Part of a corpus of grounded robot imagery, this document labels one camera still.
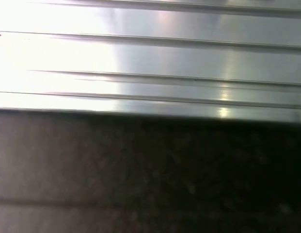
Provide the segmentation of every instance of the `dark floor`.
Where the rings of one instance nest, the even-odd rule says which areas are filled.
[[[301,126],[0,112],[0,233],[301,232]]]

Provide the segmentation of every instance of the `metal groove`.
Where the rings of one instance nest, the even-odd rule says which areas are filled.
[[[20,34],[33,36],[42,36],[46,38],[59,38],[59,39],[82,39],[82,40],[99,40],[99,41],[112,41],[127,44],[140,44],[140,45],[153,45],[163,47],[235,47],[241,49],[249,49],[255,51],[270,51],[270,52],[293,52],[301,53],[301,46],[290,45],[275,45],[275,44],[255,44],[255,43],[239,43],[235,41],[215,41],[215,40],[193,40],[193,39],[178,39],[178,38],[166,38],[166,37],[148,37],[148,36],[127,36],[127,35],[108,35],[108,34],[59,34],[59,33],[31,33],[31,32],[11,32],[0,31],[0,35],[5,37],[15,35],[18,37]]]
[[[233,5],[213,5],[184,3],[175,1],[151,1],[151,0],[91,0],[85,2],[76,1],[38,1],[40,4],[56,4],[63,6],[83,6],[83,7],[110,7],[110,8],[129,8],[129,9],[147,9],[163,10],[175,12],[213,12],[218,14],[234,14],[246,16],[264,16],[264,17],[286,17],[301,18],[301,9],[285,9],[271,7],[243,7]]]

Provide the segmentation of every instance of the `shiny aluminum surface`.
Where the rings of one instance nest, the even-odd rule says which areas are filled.
[[[0,109],[301,123],[301,1],[29,2],[0,4]]]
[[[274,122],[298,122],[298,110],[250,106],[179,103],[148,100],[46,96],[0,93],[0,109],[98,112],[171,117],[202,117]]]
[[[0,40],[7,63],[17,69],[301,84],[301,54],[297,52],[17,36],[6,39],[5,35]]]
[[[181,4],[194,6],[223,6],[223,7],[244,7],[244,8],[268,8],[283,10],[301,10],[301,0],[28,0],[35,3],[55,3],[74,5],[100,5],[105,1],[114,2],[152,2]]]
[[[0,31],[301,46],[300,18],[65,5],[21,4],[15,9],[0,5]]]

